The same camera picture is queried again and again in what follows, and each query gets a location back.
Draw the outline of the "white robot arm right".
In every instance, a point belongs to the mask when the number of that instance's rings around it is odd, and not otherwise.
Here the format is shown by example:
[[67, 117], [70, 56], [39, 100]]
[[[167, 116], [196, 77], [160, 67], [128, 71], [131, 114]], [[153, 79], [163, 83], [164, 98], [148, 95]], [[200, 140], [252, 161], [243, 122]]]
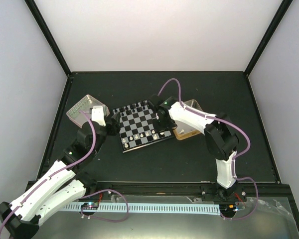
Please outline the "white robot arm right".
[[187, 125], [205, 136], [209, 153], [215, 157], [217, 167], [216, 194], [221, 201], [227, 201], [235, 194], [235, 159], [239, 143], [236, 133], [223, 122], [226, 114], [209, 115], [191, 106], [181, 103], [174, 97], [163, 100], [157, 94], [147, 101], [148, 107], [155, 113], [153, 126], [163, 132]]

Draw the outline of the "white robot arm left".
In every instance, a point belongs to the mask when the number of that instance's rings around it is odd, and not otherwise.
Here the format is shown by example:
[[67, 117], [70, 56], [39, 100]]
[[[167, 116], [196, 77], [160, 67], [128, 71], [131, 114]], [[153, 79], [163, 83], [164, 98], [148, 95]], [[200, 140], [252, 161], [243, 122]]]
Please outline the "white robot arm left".
[[91, 199], [97, 193], [95, 181], [84, 168], [95, 158], [107, 136], [120, 131], [120, 114], [111, 117], [92, 109], [78, 130], [76, 139], [61, 159], [12, 202], [0, 203], [0, 236], [6, 229], [14, 239], [31, 239], [39, 228], [67, 204], [81, 198]]

